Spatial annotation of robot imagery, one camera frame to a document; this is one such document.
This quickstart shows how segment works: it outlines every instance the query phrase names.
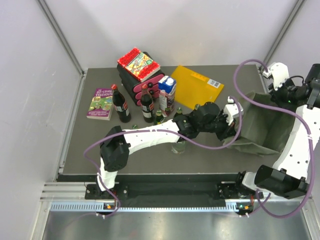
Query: book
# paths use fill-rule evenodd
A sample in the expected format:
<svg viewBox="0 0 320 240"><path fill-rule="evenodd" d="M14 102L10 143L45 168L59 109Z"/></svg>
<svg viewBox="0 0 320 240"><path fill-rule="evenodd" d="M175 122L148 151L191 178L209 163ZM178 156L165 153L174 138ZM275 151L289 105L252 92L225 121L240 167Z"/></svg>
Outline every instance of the book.
<svg viewBox="0 0 320 240"><path fill-rule="evenodd" d="M86 117L88 119L110 120L113 110L112 95L112 89L97 88L93 95Z"/></svg>
<svg viewBox="0 0 320 240"><path fill-rule="evenodd" d="M117 62L140 82L144 82L160 70L160 65L157 62L136 47Z"/></svg>

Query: green cloth bag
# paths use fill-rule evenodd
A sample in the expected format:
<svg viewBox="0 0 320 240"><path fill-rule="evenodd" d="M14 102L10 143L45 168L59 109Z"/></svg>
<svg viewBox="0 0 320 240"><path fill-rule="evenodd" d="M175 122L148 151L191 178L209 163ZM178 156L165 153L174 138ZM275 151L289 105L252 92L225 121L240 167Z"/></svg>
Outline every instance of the green cloth bag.
<svg viewBox="0 0 320 240"><path fill-rule="evenodd" d="M246 96L255 102L274 106L271 96L266 93L249 92ZM295 117L274 110L255 106L243 98L239 99L244 115L239 138L229 148L243 153L256 155L280 154L286 146L290 132L293 129ZM236 118L235 129L238 130L239 118ZM233 139L228 137L223 145Z"/></svg>

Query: bottle label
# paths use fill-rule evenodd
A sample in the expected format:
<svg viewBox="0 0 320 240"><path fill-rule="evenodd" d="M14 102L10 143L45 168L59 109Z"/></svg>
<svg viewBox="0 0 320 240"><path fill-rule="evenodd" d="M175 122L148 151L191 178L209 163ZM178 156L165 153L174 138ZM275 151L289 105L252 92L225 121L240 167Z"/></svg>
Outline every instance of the bottle label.
<svg viewBox="0 0 320 240"><path fill-rule="evenodd" d="M117 112L123 112L126 111L126 115L129 115L129 109L128 109L128 105L127 105L127 101L124 102L124 104L122 106L114 106L115 110Z"/></svg>
<svg viewBox="0 0 320 240"><path fill-rule="evenodd" d="M155 108L154 103L151 103L149 106L144 106L144 105L141 105L141 106L142 106L142 110L146 112L151 112Z"/></svg>
<svg viewBox="0 0 320 240"><path fill-rule="evenodd" d="M152 117L151 112L144 112L144 111L142 111L142 114L143 114L143 116L145 116L145 117L148 118L148 119Z"/></svg>
<svg viewBox="0 0 320 240"><path fill-rule="evenodd" d="M220 87L220 82L217 82L213 79L209 79L209 81L207 82L209 85L215 87L215 88L219 88Z"/></svg>
<svg viewBox="0 0 320 240"><path fill-rule="evenodd" d="M165 118L162 118L162 119L161 119L161 121L157 121L157 122L156 122L156 124L157 124L157 125L159 125L159 124L163 124L163 123L164 123L164 121L165 121Z"/></svg>

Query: green bottle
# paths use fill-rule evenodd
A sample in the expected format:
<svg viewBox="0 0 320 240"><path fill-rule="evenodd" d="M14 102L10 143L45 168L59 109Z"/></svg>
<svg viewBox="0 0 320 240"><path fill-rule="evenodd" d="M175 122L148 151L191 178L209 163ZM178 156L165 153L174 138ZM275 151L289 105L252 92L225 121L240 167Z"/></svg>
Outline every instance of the green bottle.
<svg viewBox="0 0 320 240"><path fill-rule="evenodd" d="M157 110L155 112L155 119L154 119L153 125L163 124L164 121L165 121L165 117L162 115L161 110Z"/></svg>

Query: tabletop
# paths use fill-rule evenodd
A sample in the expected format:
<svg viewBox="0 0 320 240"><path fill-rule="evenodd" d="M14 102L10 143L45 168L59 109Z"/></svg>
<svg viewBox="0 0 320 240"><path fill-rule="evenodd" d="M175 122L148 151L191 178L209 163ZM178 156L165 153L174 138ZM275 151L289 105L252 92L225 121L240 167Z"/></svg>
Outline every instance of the tabletop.
<svg viewBox="0 0 320 240"><path fill-rule="evenodd" d="M224 88L215 103L224 108L228 96L239 97L236 92L232 77L237 65L201 65L186 66L206 77L224 84ZM171 75L176 66L162 66L166 75ZM119 91L124 95L131 113L131 121L122 123L114 111L110 120L88 119L86 117L92 97L97 88L110 88L117 84ZM255 65L245 65L238 75L238 85L243 92L264 92L260 75ZM182 107L183 113L191 109L176 103L175 107ZM155 101L155 109L159 108L159 100ZM151 126L143 119L141 108L136 106L123 86L116 68L89 68L76 113L76 118L71 134L66 155L64 175L92 175L96 174L95 167L83 157L84 150L91 144L106 136L109 130L120 125L122 129L131 129L132 125L139 128ZM195 141L208 146L221 146L222 143L214 133L200 133ZM272 166L276 155L257 156L241 153L235 149L208 150L200 148L190 142L186 143L183 154L174 154L171 143L163 143L144 148L129 156L127 166L119 174L217 174L237 173L242 171L255 172L262 164ZM88 154L100 165L99 147Z"/></svg>

